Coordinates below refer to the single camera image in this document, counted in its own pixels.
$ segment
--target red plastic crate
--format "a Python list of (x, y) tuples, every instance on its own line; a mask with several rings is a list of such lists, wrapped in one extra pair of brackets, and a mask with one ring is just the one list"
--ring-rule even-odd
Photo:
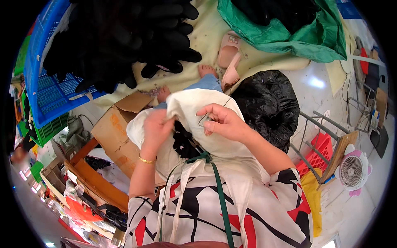
[[(316, 142), (317, 136), (314, 137), (312, 140), (312, 146), (314, 146)], [(329, 134), (322, 134), (320, 133), (318, 136), (317, 140), (317, 145), (315, 148), (327, 159), (330, 160), (332, 157), (332, 141), (331, 137)], [(313, 150), (309, 152), (309, 154), (306, 155), (306, 160), (311, 164), (313, 168), (320, 168), (321, 171), (324, 173), (325, 169), (327, 168), (327, 164), (325, 163), (324, 160), (322, 160), (317, 153), (315, 153)], [(306, 173), (308, 173), (310, 170), (305, 164), (303, 160), (297, 164), (297, 169), (299, 171), (299, 176), (302, 178), (302, 176)]]

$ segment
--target patterned shirt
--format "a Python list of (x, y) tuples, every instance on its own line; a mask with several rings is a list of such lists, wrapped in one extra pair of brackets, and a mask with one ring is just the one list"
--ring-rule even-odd
[[(241, 226), (225, 181), (221, 178), (234, 246), (242, 248)], [(163, 241), (168, 241), (180, 196), (180, 181), (171, 186), (168, 211), (163, 214)], [(225, 225), (214, 176), (190, 177), (183, 193), (176, 244), (194, 241), (227, 243)], [(124, 247), (154, 242), (158, 235), (159, 198), (133, 197), (128, 204)], [(271, 176), (266, 185), (253, 184), (243, 220), (247, 247), (310, 247), (312, 217), (296, 169)]]

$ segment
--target hand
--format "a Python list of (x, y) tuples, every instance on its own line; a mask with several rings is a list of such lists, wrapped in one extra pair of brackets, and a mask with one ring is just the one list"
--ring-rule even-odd
[(166, 110), (154, 110), (143, 123), (145, 140), (141, 148), (141, 157), (146, 160), (153, 161), (153, 157), (156, 158), (160, 146), (174, 127), (174, 119), (166, 120), (166, 113)]
[(209, 114), (214, 121), (204, 122), (204, 133), (206, 136), (217, 133), (223, 137), (245, 143), (253, 129), (251, 129), (233, 110), (212, 103), (199, 110), (196, 115)]

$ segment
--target blue jeans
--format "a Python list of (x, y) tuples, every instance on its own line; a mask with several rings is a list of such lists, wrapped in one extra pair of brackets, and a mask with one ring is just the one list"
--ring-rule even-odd
[[(223, 93), (221, 88), (221, 81), (212, 74), (205, 75), (202, 79), (200, 79), (199, 82), (184, 88), (184, 90), (191, 90), (197, 88), (205, 89), (205, 90), (217, 90)], [(161, 102), (156, 107), (154, 107), (154, 109), (166, 109), (166, 108), (167, 108), (166, 102)]]

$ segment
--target cream blanket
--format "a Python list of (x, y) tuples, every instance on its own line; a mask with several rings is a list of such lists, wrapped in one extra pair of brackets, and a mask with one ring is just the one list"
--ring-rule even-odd
[[(174, 74), (160, 70), (151, 79), (141, 77), (141, 70), (146, 64), (136, 62), (133, 65), (133, 71), (138, 86), (135, 89), (130, 89), (124, 84), (119, 85), (113, 94), (93, 100), (98, 107), (105, 112), (115, 102), (132, 94), (136, 90), (150, 90), (162, 85), (167, 85), (171, 92), (183, 90), (200, 80), (197, 70), (199, 64), (214, 66), (220, 79), (222, 78), (225, 70), (220, 69), (216, 63), (218, 51), (223, 35), (231, 29), (216, 9), (218, 1), (193, 0), (191, 3), (197, 8), (199, 16), (196, 20), (187, 21), (187, 23), (194, 27), (193, 32), (188, 35), (190, 47), (201, 53), (202, 60), (199, 63), (181, 61), (183, 72)], [(246, 42), (242, 42), (240, 52), (243, 54), (242, 60), (237, 67), (237, 72), (242, 78), (240, 81), (258, 71), (297, 70), (305, 68), (310, 63), (308, 59), (299, 58), (290, 53), (277, 54), (259, 51)]]

